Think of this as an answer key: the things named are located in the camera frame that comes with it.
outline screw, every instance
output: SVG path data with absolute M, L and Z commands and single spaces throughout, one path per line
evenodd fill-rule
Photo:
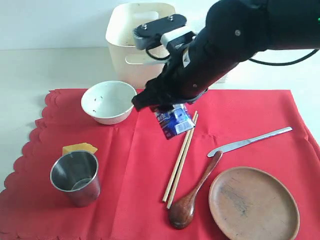
M 234 31 L 234 34 L 239 37 L 241 35 L 241 31 L 237 29 Z

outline wooden plate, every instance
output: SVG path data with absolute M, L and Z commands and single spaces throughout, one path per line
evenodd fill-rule
M 286 187 L 252 167 L 220 173 L 209 192 L 210 211 L 231 240 L 289 240 L 299 230 L 297 204 Z

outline yellow block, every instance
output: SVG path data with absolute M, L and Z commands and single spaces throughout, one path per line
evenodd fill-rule
M 62 155 L 65 155 L 69 152 L 77 151 L 77 150 L 85 150 L 85 151 L 88 151 L 88 152 L 94 154 L 98 150 L 98 148 L 92 146 L 89 143 L 83 142 L 83 143 L 79 143 L 79 144 L 74 144 L 74 145 L 62 147 Z

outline black cable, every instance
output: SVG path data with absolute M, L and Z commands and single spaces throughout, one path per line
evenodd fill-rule
M 250 58 L 249 61 L 254 62 L 256 64 L 262 64 L 262 65 L 268 65 L 268 66 L 289 66 L 289 65 L 300 63 L 300 62 L 310 58 L 311 56 L 315 55 L 318 51 L 319 51 L 319 49 L 315 49 L 312 52 L 308 53 L 307 55 L 305 55 L 297 60 L 289 61 L 289 62 L 274 63 L 274 62 L 259 61 L 259 60 L 253 59 L 253 58 Z
M 158 60 L 158 61 L 164 61 L 164 60 L 167 60 L 168 58 L 170 58 L 170 54 L 168 55 L 168 56 L 165 56 L 165 57 L 157 57 L 157 56 L 154 56 L 154 55 L 152 55 L 150 52 L 149 52 L 149 50 L 150 49 L 152 49 L 152 47 L 147 47 L 146 49 L 145 49 L 145 52 L 146 52 L 146 54 L 150 57 L 150 58 L 152 58 L 152 59 L 155 59 L 155 60 Z

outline knife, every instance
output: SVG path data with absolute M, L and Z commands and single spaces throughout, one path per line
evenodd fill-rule
M 278 134 L 283 134 L 283 133 L 289 132 L 291 130 L 292 130 L 292 127 L 288 126 L 288 127 L 276 130 L 276 131 L 272 131 L 272 132 L 263 134 L 261 136 L 256 136 L 256 137 L 249 138 L 249 139 L 246 139 L 246 140 L 229 143 L 229 144 L 226 144 L 226 145 L 223 145 L 223 146 L 220 146 L 220 147 L 217 147 L 217 148 L 213 149 L 211 152 L 208 153 L 207 156 L 209 158 L 211 158 L 211 157 L 213 157 L 215 155 L 215 153 L 217 151 L 222 151 L 224 153 L 230 152 L 232 150 L 241 148 L 241 147 L 243 147 L 245 145 L 252 144 L 252 143 L 254 143 L 256 141 L 259 141 L 259 140 L 262 140 L 262 139 L 266 139 L 266 138 L 269 138 L 269 137 L 272 137 L 272 136 L 275 136 L 275 135 L 278 135 Z

